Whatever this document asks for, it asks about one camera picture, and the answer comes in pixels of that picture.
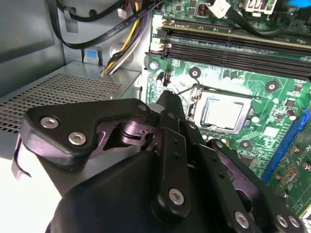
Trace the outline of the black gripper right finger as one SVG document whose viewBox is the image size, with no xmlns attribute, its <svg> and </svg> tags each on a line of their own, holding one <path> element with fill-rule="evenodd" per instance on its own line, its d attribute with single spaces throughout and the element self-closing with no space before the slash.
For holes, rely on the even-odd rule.
<svg viewBox="0 0 311 233">
<path fill-rule="evenodd" d="M 207 179 L 216 225 L 223 233 L 302 233 L 304 225 L 219 139 L 203 141 L 199 129 L 181 122 L 188 157 Z"/>
</svg>

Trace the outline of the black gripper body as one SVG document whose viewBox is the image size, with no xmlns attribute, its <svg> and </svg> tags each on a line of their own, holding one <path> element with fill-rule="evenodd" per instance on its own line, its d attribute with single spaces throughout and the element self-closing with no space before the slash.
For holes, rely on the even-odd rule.
<svg viewBox="0 0 311 233">
<path fill-rule="evenodd" d="M 49 233 L 230 233 L 215 192 L 203 172 L 189 168 L 189 215 L 165 222 L 151 200 L 159 157 L 143 152 L 126 158 L 72 188 L 60 200 Z"/>
</svg>

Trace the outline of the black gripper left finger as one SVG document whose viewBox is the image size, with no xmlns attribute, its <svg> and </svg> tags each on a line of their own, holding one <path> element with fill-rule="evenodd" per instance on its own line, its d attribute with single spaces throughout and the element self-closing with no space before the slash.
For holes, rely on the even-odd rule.
<svg viewBox="0 0 311 233">
<path fill-rule="evenodd" d="M 19 140 L 36 157 L 69 171 L 80 171 L 93 158 L 132 146 L 139 147 L 134 155 L 155 153 L 159 169 L 151 200 L 153 213 L 161 220 L 182 220 L 191 210 L 182 121 L 180 97 L 164 91 L 154 108 L 138 99 L 122 99 L 30 109 Z"/>
</svg>

